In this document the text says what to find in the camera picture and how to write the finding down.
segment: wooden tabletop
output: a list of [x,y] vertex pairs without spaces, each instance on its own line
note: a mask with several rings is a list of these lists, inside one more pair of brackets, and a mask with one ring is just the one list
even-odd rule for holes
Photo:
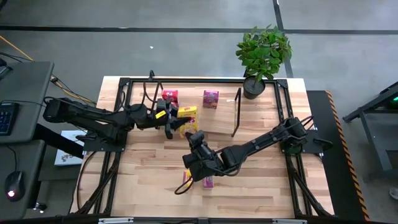
[[[97,107],[113,110],[119,78],[104,77]],[[303,79],[291,78],[287,81],[294,115],[300,119],[309,116],[311,111]],[[255,100],[247,100],[242,96],[240,127],[234,138],[230,135],[235,122],[233,100],[242,84],[164,83],[163,86],[165,89],[178,89],[182,106],[200,108],[199,128],[206,131],[205,140],[214,150],[244,144],[279,123],[272,85],[267,85]],[[154,96],[154,88],[154,84],[147,83],[150,97]],[[201,108],[203,90],[220,92],[220,107],[216,111]],[[135,83],[131,103],[140,103],[142,94],[142,83]],[[287,116],[282,91],[281,98]],[[187,193],[175,195],[174,190],[182,183],[185,169],[182,156],[189,153],[187,140],[182,139],[178,132],[174,134],[173,140],[168,140],[162,129],[132,130],[127,139],[126,151],[122,153],[112,216],[294,217],[285,158],[278,144],[248,157],[237,176],[214,177],[215,187],[211,190],[203,189],[202,182],[196,182]],[[81,204],[98,185],[103,157],[103,152],[93,156],[82,175]],[[302,159],[309,189],[322,206],[333,213],[321,160],[312,154],[303,154]],[[305,212],[301,191],[297,184],[296,186],[300,208]],[[104,194],[102,207],[106,196],[107,193]],[[75,210],[76,198],[71,212]]]

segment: gray floor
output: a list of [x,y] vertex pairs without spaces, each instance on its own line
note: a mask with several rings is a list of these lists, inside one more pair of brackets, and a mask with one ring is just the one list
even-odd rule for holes
[[[398,29],[395,0],[279,0],[279,4],[286,29]],[[276,20],[272,0],[13,0],[0,13],[0,23],[252,28],[275,24]],[[1,31],[0,35],[35,60],[55,62],[54,74],[94,100],[105,75],[147,75],[153,69],[157,75],[240,77],[244,71],[234,55],[242,34]],[[340,118],[397,81],[398,35],[288,37],[294,50],[294,77],[304,78],[308,90],[330,90]],[[18,54],[1,41],[0,49]],[[285,70],[277,76],[286,77]],[[47,93],[63,96],[53,85]],[[74,129],[67,124],[46,125],[55,131]],[[359,121],[343,122],[343,129],[371,220],[398,223],[398,202],[387,192],[389,187],[398,187],[398,180],[364,183],[361,176],[372,171],[375,158]],[[43,215],[67,212],[75,181],[45,184],[40,198],[49,209]]]

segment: potted plant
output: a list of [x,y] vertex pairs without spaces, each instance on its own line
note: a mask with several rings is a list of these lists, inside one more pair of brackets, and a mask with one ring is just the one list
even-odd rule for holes
[[240,49],[236,51],[236,56],[246,67],[243,95],[247,99],[255,99],[260,95],[266,88],[262,78],[274,79],[273,74],[278,73],[280,65],[292,56],[288,38],[277,26],[269,29],[270,26],[260,33],[256,32],[257,27],[254,27],[251,33],[245,33],[243,41],[238,43]]

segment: white paper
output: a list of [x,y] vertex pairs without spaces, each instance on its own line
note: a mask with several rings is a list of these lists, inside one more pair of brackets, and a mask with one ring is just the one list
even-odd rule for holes
[[[82,130],[76,130],[76,131],[62,131],[61,135],[71,141],[76,142],[77,144],[84,146],[84,142],[82,141],[77,141],[76,136],[79,135],[86,135],[86,133]],[[58,149],[57,155],[55,156],[55,166],[70,166],[70,165],[78,165],[83,162],[82,159],[77,158],[75,156],[72,156],[71,154],[67,154],[61,149]]]

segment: orange hazard stripe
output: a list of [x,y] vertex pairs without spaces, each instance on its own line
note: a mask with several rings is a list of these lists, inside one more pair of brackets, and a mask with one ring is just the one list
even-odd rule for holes
[[361,204],[362,211],[364,213],[364,219],[366,221],[370,221],[368,211],[366,210],[365,201],[363,199],[363,194],[362,194],[362,191],[361,191],[361,187],[359,186],[359,182],[358,182],[358,179],[356,177],[355,169],[354,169],[354,166],[353,166],[353,161],[351,160],[351,156],[349,155],[347,142],[346,142],[346,139],[344,138],[343,128],[341,127],[340,120],[339,120],[338,115],[337,115],[335,103],[333,102],[333,98],[331,97],[331,92],[327,90],[326,94],[328,95],[329,102],[330,102],[330,107],[331,107],[332,113],[333,113],[333,115],[335,117],[335,120],[336,120],[337,130],[338,130],[338,132],[340,134],[340,140],[341,140],[341,143],[343,144],[343,149],[344,149],[344,152],[346,154],[347,164],[349,166],[349,171],[351,172],[351,177],[353,178],[354,186],[356,188],[356,194],[358,195],[358,200],[359,200],[359,203]]

